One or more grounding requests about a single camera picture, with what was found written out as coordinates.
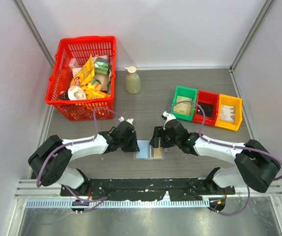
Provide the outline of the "grey card holder wallet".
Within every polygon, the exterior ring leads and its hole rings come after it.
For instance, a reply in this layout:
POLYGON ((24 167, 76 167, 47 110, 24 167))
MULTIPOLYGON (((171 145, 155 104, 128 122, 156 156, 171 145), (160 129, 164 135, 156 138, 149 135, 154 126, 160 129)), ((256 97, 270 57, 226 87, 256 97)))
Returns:
POLYGON ((135 160, 163 160, 165 158, 165 150, 159 144, 158 148, 154 148, 149 144, 148 140, 137 140, 139 151, 134 152, 135 160))

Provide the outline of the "gold credit card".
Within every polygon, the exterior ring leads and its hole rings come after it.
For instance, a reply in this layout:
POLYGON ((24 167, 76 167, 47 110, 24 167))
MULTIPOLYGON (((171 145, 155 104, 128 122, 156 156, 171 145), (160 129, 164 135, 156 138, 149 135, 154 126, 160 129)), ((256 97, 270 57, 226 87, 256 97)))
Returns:
POLYGON ((163 149, 161 147, 151 148, 150 158, 152 159, 162 159, 163 158, 163 149))

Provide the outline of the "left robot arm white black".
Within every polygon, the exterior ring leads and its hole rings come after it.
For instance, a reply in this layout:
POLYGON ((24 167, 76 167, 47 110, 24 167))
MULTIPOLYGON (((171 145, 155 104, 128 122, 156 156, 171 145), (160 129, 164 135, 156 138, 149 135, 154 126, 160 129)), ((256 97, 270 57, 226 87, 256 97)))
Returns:
POLYGON ((89 155, 114 152, 119 148, 123 152, 140 150, 132 118, 122 120, 117 127, 99 132, 95 137, 62 140, 58 135, 52 135, 30 156, 28 164, 40 177, 41 185, 58 183, 83 196, 88 192, 88 179, 80 169, 69 168, 69 162, 89 155))

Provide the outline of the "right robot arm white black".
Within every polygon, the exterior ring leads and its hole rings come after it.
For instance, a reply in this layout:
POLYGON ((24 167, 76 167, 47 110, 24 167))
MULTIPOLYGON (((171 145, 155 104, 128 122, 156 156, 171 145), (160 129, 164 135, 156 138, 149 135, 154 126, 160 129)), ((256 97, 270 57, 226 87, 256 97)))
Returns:
POLYGON ((195 132, 188 132, 176 119, 156 126, 149 142, 153 148, 178 147, 186 154, 209 156, 234 165, 232 168, 219 168, 206 181, 206 190, 219 193, 224 187, 246 185, 265 193, 281 169, 267 150, 256 140, 246 143, 230 143, 209 138, 195 132))

